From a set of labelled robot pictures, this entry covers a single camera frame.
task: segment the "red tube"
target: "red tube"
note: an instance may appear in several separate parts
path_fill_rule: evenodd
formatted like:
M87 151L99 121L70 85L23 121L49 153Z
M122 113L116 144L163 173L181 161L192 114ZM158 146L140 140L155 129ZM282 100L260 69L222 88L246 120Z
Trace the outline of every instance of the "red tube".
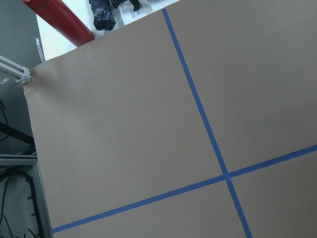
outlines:
M94 39L94 34L61 0L21 1L75 46Z

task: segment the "blue tape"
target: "blue tape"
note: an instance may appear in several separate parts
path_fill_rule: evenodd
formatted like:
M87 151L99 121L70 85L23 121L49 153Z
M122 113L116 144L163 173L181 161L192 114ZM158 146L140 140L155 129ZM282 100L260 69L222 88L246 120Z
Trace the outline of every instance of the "blue tape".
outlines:
M298 151L295 151L293 153L283 155L283 156L280 156L280 157L277 157L277 158L274 158L271 160L267 160L267 161L264 161L264 162L261 162L261 163L258 163L258 164L252 165L252 166L248 166L248 167L240 169L240 170L233 171L233 172L229 173L229 175L231 178L233 178L233 177L243 175L243 174L255 171L255 170L259 170L259 169L262 169L262 168L265 168L265 167L268 167L271 165L275 165L275 164L278 164L278 163L281 163L281 162L284 162L284 161L287 161L290 159L294 159L296 157L306 155L306 154L309 154L309 153L312 153L315 151L317 151L317 145L314 145L314 146L311 146L311 147L308 147L308 148L305 148L302 150L298 150Z
M126 211L129 211L129 210L137 208L137 207L142 207L144 205L154 203L154 202L157 202L160 200L164 200L166 198L173 197L176 195L180 195L182 193L186 193L186 192L189 192L189 191L201 188L201 187L205 187L205 186L208 186L208 185L211 185L213 183L220 182L220 181L224 181L223 175L217 176L217 177L214 177L214 178L202 181L202 182L198 182L198 183L186 186L186 187L182 187L182 188L170 191L170 192L166 192L166 193L163 193L161 195L150 197L150 198L147 198L147 199L139 201L139 202L131 203L129 205L119 207L119 208L116 208L116 209L113 209L113 210L110 210L107 212L103 212L103 213L100 213L100 214L97 214L97 215L94 215L94 216L91 216L88 218L84 218L84 219L81 219L81 220L78 220L78 221L54 228L52 231L53 231L53 233L65 231L65 230L68 230L68 229L73 228L73 227L77 227L77 226L80 226L80 225L83 225L83 224L86 224L89 222L93 222L93 221L96 221L96 220L99 220L99 219L102 219L105 217L113 216L113 215L121 213L121 212L126 212Z
M180 62L182 64L182 67L184 69L184 72L185 72L187 81L189 83L190 89L192 90L192 94L194 96L196 105L197 105L198 110L200 112L200 115L201 115L201 117L203 119L203 122L204 122L205 128L207 130L207 133L208 133L210 142L212 144L213 150L214 150L214 152L216 154L216 157L218 159L218 162L219 162L219 165L221 167L222 173L225 175L225 180L226 180L227 186L229 188L233 203L234 203L234 205L235 205L235 207L237 209L237 212L238 212L240 221L242 223L243 229L245 231L245 234L246 234L247 238L252 238L252 234L251 234L247 219L246 219L246 217L245 217L245 215L243 213L240 201L238 199L238 196L237 196L236 191L234 189L234 186L232 184L231 178L228 175L228 169L227 169L226 164L225 164L225 162L223 160L223 157L222 157L222 154L220 152L219 146L217 144L217 141L216 141L215 136L213 134L213 131L211 129L210 123L208 121L207 115L206 115L204 107L203 107L203 104L202 104L202 102L201 102L201 100L199 98L199 95L198 95L198 92L196 90L192 75L190 74L189 68L187 66L185 57L183 55L183 52L182 52L181 47L179 45L179 42L177 40L177 37L176 37L175 31L173 29L172 23L171 23L171 21L169 19L169 16L168 16L168 13L167 13L166 9L163 9L162 12L163 12L167 27L169 29L170 35L172 37L174 46L176 48L179 60L180 60Z

